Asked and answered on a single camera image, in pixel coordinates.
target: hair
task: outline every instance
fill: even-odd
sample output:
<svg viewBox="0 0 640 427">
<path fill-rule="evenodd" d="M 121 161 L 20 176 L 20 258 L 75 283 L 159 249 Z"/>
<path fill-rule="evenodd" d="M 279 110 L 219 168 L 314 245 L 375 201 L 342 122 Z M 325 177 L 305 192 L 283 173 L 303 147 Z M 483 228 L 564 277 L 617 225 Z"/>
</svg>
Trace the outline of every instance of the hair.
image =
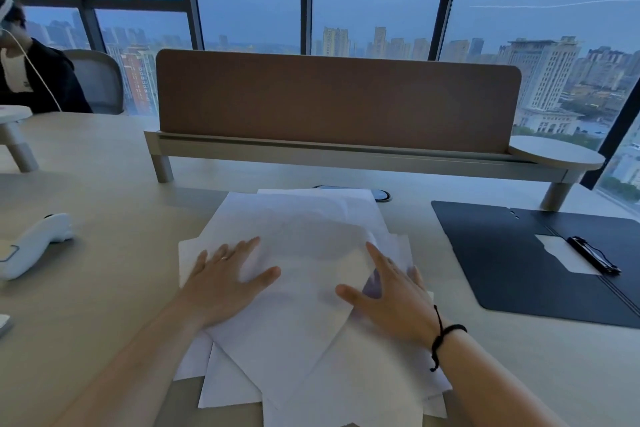
<svg viewBox="0 0 640 427">
<path fill-rule="evenodd" d="M 4 3 L 5 0 L 0 0 L 0 5 Z M 22 4 L 18 1 L 13 2 L 13 7 L 9 10 L 9 13 L 4 17 L 5 21 L 13 22 L 14 24 L 18 24 L 23 29 L 27 27 L 27 17 L 24 13 L 24 9 L 22 8 Z"/>
</svg>

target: gray mesh chair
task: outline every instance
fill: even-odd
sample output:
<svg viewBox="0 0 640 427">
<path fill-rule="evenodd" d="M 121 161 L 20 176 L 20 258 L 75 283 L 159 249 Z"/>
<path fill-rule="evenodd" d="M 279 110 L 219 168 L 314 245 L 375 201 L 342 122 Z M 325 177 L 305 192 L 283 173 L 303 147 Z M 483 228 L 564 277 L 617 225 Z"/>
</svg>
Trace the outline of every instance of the gray mesh chair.
<svg viewBox="0 0 640 427">
<path fill-rule="evenodd" d="M 108 54 L 85 49 L 64 51 L 76 68 L 76 77 L 95 113 L 118 115 L 124 111 L 122 74 Z"/>
</svg>

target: window frame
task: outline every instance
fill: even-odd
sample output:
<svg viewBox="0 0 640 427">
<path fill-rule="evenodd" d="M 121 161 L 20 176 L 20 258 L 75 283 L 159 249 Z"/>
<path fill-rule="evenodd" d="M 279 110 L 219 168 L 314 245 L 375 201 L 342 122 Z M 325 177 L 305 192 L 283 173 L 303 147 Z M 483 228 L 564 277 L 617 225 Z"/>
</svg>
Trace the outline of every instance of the window frame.
<svg viewBox="0 0 640 427">
<path fill-rule="evenodd" d="M 115 10 L 149 10 L 155 12 L 184 12 L 189 22 L 191 45 L 194 50 L 204 50 L 204 38 L 198 10 L 198 0 L 18 0 L 25 6 L 33 7 L 68 7 L 77 9 L 83 22 L 84 31 L 91 49 L 106 52 L 96 9 Z M 437 61 L 451 13 L 453 0 L 440 0 L 433 27 L 433 36 L 429 48 L 428 61 Z M 312 10 L 313 0 L 300 0 L 300 54 L 312 54 Z M 627 135 L 636 117 L 640 113 L 640 81 L 629 92 L 620 114 L 611 130 L 602 141 L 599 152 L 605 157 L 605 164 L 597 171 L 587 172 L 580 183 L 588 189 L 593 189 L 604 169 L 620 143 Z"/>
</svg>

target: table leg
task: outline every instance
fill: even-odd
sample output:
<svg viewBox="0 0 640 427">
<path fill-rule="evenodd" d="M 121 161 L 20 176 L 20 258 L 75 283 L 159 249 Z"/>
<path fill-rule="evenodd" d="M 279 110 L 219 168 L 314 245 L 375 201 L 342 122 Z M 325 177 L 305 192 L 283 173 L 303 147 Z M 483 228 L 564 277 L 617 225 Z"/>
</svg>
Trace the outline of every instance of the table leg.
<svg viewBox="0 0 640 427">
<path fill-rule="evenodd" d="M 552 182 L 547 189 L 547 194 L 540 203 L 540 209 L 543 211 L 560 211 L 564 198 L 571 191 L 573 183 L 571 182 Z"/>
<path fill-rule="evenodd" d="M 151 154 L 151 161 L 154 163 L 158 182 L 173 181 L 173 171 L 171 170 L 171 162 L 169 162 L 168 156 Z"/>
<path fill-rule="evenodd" d="M 38 161 L 33 156 L 31 147 L 22 137 L 17 122 L 0 124 L 0 144 L 7 146 L 20 172 L 32 172 L 38 169 Z"/>
</svg>

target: left hand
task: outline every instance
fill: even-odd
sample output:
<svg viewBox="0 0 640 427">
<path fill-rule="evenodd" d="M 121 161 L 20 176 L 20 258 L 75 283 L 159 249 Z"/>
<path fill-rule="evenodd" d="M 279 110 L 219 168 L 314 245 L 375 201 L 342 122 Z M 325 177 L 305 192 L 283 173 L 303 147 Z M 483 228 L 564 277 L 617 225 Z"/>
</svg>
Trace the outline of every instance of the left hand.
<svg viewBox="0 0 640 427">
<path fill-rule="evenodd" d="M 174 299 L 174 305 L 201 328 L 213 326 L 235 316 L 280 276 L 279 267 L 271 267 L 250 282 L 240 282 L 240 267 L 260 243 L 255 237 L 241 241 L 235 248 L 222 245 L 207 260 L 207 251 L 198 255 L 195 267 Z"/>
</svg>

